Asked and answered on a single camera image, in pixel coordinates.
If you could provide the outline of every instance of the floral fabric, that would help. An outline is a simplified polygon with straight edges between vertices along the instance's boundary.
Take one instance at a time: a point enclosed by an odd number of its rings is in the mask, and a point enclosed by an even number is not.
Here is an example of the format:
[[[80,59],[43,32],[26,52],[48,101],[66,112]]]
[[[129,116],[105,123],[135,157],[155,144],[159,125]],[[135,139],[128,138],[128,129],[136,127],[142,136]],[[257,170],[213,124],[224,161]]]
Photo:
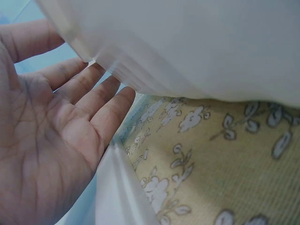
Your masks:
[[[118,135],[162,225],[300,224],[300,110],[138,95]]]

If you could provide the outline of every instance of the hand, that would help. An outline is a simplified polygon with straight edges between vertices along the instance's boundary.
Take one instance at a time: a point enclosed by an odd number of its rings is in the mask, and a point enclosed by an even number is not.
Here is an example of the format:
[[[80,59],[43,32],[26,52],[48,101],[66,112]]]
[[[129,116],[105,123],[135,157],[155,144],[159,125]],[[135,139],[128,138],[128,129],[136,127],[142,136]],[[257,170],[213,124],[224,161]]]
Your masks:
[[[91,90],[105,70],[80,59],[16,73],[14,63],[62,43],[46,21],[0,26],[0,224],[58,221],[134,100],[131,88],[114,96],[112,76]]]

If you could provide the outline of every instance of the leaf pattern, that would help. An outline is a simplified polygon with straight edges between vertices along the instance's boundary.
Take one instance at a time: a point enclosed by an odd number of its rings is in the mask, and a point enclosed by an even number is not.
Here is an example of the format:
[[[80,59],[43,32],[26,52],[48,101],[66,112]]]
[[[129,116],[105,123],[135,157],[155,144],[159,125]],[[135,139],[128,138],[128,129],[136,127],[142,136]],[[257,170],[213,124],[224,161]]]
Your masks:
[[[259,215],[247,221],[244,225],[268,225],[268,220],[265,216]]]
[[[171,221],[170,221],[169,217],[162,216],[162,218],[160,219],[160,223],[161,223],[161,225],[170,225]]]
[[[259,108],[259,102],[250,102],[246,105],[244,115],[246,117],[251,117],[254,115],[254,113],[256,113],[258,108]]]
[[[215,220],[215,225],[234,225],[234,215],[229,210],[222,211]]]
[[[176,168],[177,166],[180,166],[181,164],[182,164],[182,159],[181,159],[181,158],[177,158],[177,159],[175,159],[175,160],[171,163],[170,167],[171,167],[171,169],[174,169],[174,168]]]
[[[182,145],[181,144],[176,144],[173,148],[173,152],[174,154],[177,154],[177,153],[180,153],[181,152],[181,148],[182,148]]]
[[[224,138],[232,141],[236,139],[236,132],[234,130],[225,130]]]
[[[246,130],[252,134],[255,134],[258,132],[259,126],[259,122],[248,120]]]
[[[274,159],[279,159],[286,150],[292,139],[292,133],[290,131],[285,132],[276,142],[272,150],[272,156]]]
[[[281,119],[282,119],[282,109],[281,107],[278,107],[269,114],[267,123],[270,127],[274,128],[279,124]]]
[[[224,121],[223,121],[223,127],[224,128],[229,128],[232,125],[233,121],[234,121],[233,116],[230,115],[230,114],[227,114],[224,118]]]
[[[184,181],[186,178],[189,177],[189,175],[191,175],[192,171],[194,168],[194,163],[192,163],[187,169],[186,171],[183,173],[182,175],[182,181]]]
[[[174,211],[177,215],[184,215],[190,213],[192,210],[187,205],[181,205],[176,207]]]

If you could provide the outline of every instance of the finger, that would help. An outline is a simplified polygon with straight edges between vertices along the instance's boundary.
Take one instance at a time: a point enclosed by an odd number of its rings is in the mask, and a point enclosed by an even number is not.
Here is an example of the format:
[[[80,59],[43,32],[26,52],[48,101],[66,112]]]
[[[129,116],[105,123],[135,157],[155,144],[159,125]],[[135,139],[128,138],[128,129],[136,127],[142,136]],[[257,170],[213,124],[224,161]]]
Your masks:
[[[135,91],[130,87],[123,88],[115,97],[106,103],[91,119],[100,141],[106,147],[128,113]]]
[[[119,87],[120,81],[113,76],[110,76],[83,96],[77,102],[76,106],[87,112],[91,119],[102,106],[112,99]]]
[[[80,58],[74,58],[46,67],[34,74],[42,75],[47,79],[52,90],[56,90],[73,76],[83,71],[87,65],[88,63],[82,62]]]
[[[48,52],[64,43],[46,20],[2,25],[0,41],[14,63]]]
[[[62,95],[70,103],[75,104],[95,86],[104,73],[105,70],[97,63],[94,63],[62,85],[56,93]]]

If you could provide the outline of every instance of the white flower pattern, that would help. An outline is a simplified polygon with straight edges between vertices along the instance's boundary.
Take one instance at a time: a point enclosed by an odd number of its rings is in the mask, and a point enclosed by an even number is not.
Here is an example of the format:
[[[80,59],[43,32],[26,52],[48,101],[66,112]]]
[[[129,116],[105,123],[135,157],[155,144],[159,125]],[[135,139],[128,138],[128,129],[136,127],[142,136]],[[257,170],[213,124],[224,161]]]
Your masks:
[[[168,179],[159,180],[158,177],[154,176],[144,188],[146,196],[148,197],[156,214],[158,214],[161,210],[163,202],[167,197],[166,188],[168,187],[168,184]]]

